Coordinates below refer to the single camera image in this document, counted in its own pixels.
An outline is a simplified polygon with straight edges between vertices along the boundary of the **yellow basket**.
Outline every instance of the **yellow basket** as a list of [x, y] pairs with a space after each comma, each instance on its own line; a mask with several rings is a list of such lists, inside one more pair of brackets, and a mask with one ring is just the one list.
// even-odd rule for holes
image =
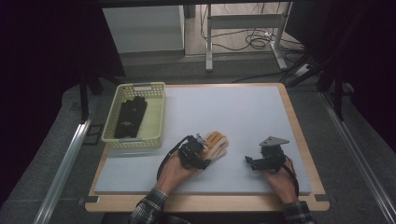
[[[148, 107], [136, 138], [114, 138], [121, 104], [135, 96], [145, 97]], [[102, 141], [113, 148], [158, 148], [163, 143], [163, 113], [165, 107], [165, 83], [131, 83], [117, 87], [107, 116]]]

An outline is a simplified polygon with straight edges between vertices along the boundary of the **white board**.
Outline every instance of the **white board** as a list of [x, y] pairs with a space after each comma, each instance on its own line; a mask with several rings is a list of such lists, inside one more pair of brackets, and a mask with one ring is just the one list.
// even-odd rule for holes
[[158, 167], [170, 149], [187, 135], [199, 133], [205, 137], [213, 131], [228, 137], [227, 154], [174, 193], [271, 193], [259, 172], [252, 171], [245, 161], [245, 156], [254, 160], [262, 157], [259, 143], [269, 135], [290, 141], [282, 145], [282, 149], [293, 159], [301, 194], [311, 192], [277, 87], [166, 88], [165, 94], [163, 146], [147, 153], [111, 149], [96, 183], [96, 193], [149, 192], [156, 183]]

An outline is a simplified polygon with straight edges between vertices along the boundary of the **plaid sleeve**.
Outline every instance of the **plaid sleeve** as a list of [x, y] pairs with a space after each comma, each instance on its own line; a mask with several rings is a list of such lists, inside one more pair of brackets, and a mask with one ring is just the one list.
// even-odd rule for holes
[[306, 202], [287, 203], [285, 204], [285, 217], [288, 224], [315, 224], [317, 223], [312, 217]]
[[162, 191], [152, 189], [151, 192], [137, 204], [136, 209], [129, 216], [129, 223], [156, 223], [163, 213], [163, 207], [167, 198], [168, 196]]

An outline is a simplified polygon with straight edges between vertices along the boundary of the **black object in basket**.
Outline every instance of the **black object in basket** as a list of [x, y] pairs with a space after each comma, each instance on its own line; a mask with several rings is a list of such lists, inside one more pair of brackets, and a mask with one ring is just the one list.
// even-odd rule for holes
[[132, 101], [121, 104], [120, 116], [114, 132], [115, 138], [135, 138], [146, 112], [148, 103], [144, 97], [136, 96]]

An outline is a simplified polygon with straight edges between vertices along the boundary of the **gray floor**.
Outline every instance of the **gray floor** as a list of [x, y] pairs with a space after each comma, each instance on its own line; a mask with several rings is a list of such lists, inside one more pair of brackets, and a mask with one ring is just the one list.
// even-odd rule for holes
[[[277, 82], [280, 79], [276, 60], [271, 53], [255, 55], [216, 55], [213, 73], [205, 71], [204, 57], [179, 55], [153, 58], [123, 55], [126, 82], [164, 81], [166, 84], [231, 83], [239, 78], [259, 76], [241, 82]], [[319, 97], [312, 77], [288, 93], [304, 137], [317, 166], [323, 186], [330, 197], [331, 208], [314, 212], [318, 223], [387, 223], [372, 192], [337, 132], [325, 104]], [[106, 122], [116, 86], [101, 79], [105, 91], [99, 96], [92, 125]], [[51, 181], [73, 138], [80, 119], [78, 87], [64, 94], [63, 107], [52, 129], [0, 212], [0, 223], [32, 223], [42, 204]], [[390, 198], [395, 201], [396, 181], [392, 174], [396, 156], [382, 138], [356, 111], [348, 98], [344, 99], [345, 124], [353, 134], [361, 151]], [[91, 137], [85, 141], [92, 142]], [[64, 189], [53, 210], [49, 223], [115, 223], [122, 216], [90, 213], [83, 206], [88, 195], [104, 143], [82, 146]], [[183, 214], [192, 223], [259, 223], [268, 214]]]

